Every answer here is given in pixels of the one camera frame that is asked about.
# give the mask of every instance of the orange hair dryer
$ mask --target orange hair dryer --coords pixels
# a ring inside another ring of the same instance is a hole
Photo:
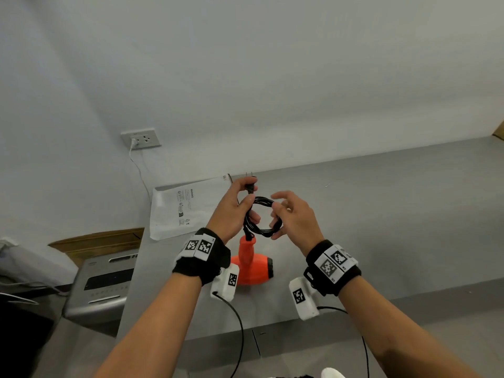
[[[273,277],[273,260],[263,254],[254,253],[255,237],[240,239],[238,255],[231,262],[240,267],[237,285],[259,285]]]

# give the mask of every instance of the person's left hand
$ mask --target person's left hand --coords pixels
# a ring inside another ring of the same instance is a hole
[[[252,204],[254,204],[255,195],[250,193],[238,205],[238,193],[245,190],[246,184],[256,182],[257,178],[255,176],[236,179],[210,218],[207,228],[214,231],[224,244],[236,236],[243,228],[245,214],[252,207]],[[261,216],[254,211],[250,211],[250,221],[254,224],[259,224]]]

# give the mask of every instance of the black wristband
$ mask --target black wristband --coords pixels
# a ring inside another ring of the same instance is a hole
[[[219,275],[222,267],[231,265],[231,251],[215,232],[201,228],[184,244],[175,262],[173,273],[199,276],[205,285]]]
[[[337,296],[351,279],[362,274],[357,261],[329,240],[321,241],[313,247],[306,262],[308,267],[304,276],[323,296]]]

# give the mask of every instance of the gray table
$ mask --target gray table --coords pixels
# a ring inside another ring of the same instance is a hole
[[[307,200],[324,235],[359,260],[385,297],[397,299],[504,277],[503,170],[504,142],[488,137],[255,175],[258,195],[290,189]],[[232,254],[241,235],[228,244]],[[189,236],[153,241],[146,228],[118,340],[167,280]],[[301,253],[286,237],[259,237],[255,251],[273,259],[275,276],[236,290],[232,304],[244,327],[297,318],[288,284],[306,267]],[[239,330],[209,289],[201,292],[187,340]],[[335,297],[321,303],[340,306]]]

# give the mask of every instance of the gray appliance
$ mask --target gray appliance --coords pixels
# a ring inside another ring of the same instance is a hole
[[[138,250],[84,261],[63,308],[63,317],[116,337]]]

